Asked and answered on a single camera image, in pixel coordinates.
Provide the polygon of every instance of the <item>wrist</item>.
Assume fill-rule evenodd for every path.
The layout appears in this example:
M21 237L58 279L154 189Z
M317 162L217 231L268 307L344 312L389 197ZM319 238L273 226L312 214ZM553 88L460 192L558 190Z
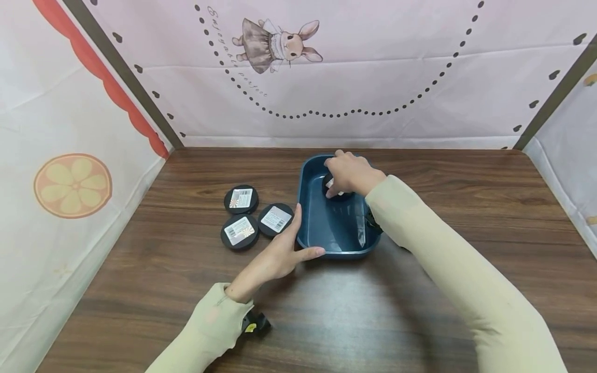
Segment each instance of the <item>wrist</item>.
M248 303L266 281L261 280L250 267L242 270L224 290L228 298L237 303Z
M386 174L375 168L371 168L366 174L362 174L353 185L353 190L363 197L366 197L378 184L386 179Z

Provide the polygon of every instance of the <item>beige sleeve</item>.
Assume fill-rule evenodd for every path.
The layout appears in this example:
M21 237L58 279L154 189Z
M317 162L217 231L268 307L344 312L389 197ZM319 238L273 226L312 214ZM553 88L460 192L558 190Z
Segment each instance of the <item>beige sleeve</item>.
M234 302L224 293L228 285L217 283L211 288L178 337L155 359L147 373L201 373L234 347L253 301Z
M567 371L537 310L410 187L388 176L366 200L381 228L455 305L473 333L481 373Z

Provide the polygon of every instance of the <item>black object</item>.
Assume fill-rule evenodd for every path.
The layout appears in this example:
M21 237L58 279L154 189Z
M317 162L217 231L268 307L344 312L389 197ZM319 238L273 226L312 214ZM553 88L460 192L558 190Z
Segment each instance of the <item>black object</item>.
M234 215L222 226L220 238L233 251L248 250L259 238L257 221L247 214Z
M224 197L224 207L232 215L252 214L258 205L257 189L246 184L235 186Z
M375 221L375 217L373 216L373 213L371 212L371 209L369 208L367 210L367 215L365 215L365 222L367 223L368 226L370 226L377 234L382 234L383 233L383 229L381 229L381 227L379 226L379 224L377 224L377 222Z
M334 177L332 176L331 173L328 173L326 176L324 176L324 179L321 183L321 190L323 192L323 194L325 195L328 190L330 189L330 187L334 184ZM341 201L346 201L347 199L349 199L350 197L352 197L354 193L343 193L340 192L338 195L333 196L332 198L328 198L330 201L334 201L334 202L341 202Z
M272 328L272 324L269 323L263 313L255 316L253 311L249 311L242 320L241 328L244 334L252 333L258 337L263 337Z
M259 230L264 235L274 238L282 233L292 223L293 219L294 212L290 206L286 204L271 204L259 214L257 224L259 225Z

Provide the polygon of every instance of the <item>black round container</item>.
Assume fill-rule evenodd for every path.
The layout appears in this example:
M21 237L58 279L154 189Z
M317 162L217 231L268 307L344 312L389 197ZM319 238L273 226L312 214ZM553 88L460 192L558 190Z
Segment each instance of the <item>black round container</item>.
M332 176L331 173L328 173L322 183L321 183L321 190L323 192L323 194L325 195L328 192L328 189L330 189L330 187L334 184L334 177ZM344 193L344 192L340 192L338 193L338 195L333 196L332 198L329 198L330 201L334 201L334 202L341 202L341 201L346 201L347 199L349 199L350 197L352 197L354 193Z
M252 214L258 205L257 189L246 184L235 186L224 197L224 207L232 215Z
M248 214L234 215L222 226L220 238L233 251L248 250L259 238L257 221Z
M294 211L286 204L271 204L259 214L259 230L273 238L282 233L292 223Z

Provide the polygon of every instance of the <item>rabbit in dress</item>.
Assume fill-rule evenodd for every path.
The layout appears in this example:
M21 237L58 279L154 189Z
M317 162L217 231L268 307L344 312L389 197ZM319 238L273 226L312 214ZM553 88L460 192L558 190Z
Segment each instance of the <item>rabbit in dress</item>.
M276 72L282 63L301 56L311 62L324 60L314 48L303 45L303 41L315 35L319 29L319 21L307 23L298 33L283 31L269 19L259 20L257 23L245 18L242 21L242 36L232 38L232 44L245 48L245 52L237 54L236 59L249 61L257 73L263 74L268 68L270 72Z

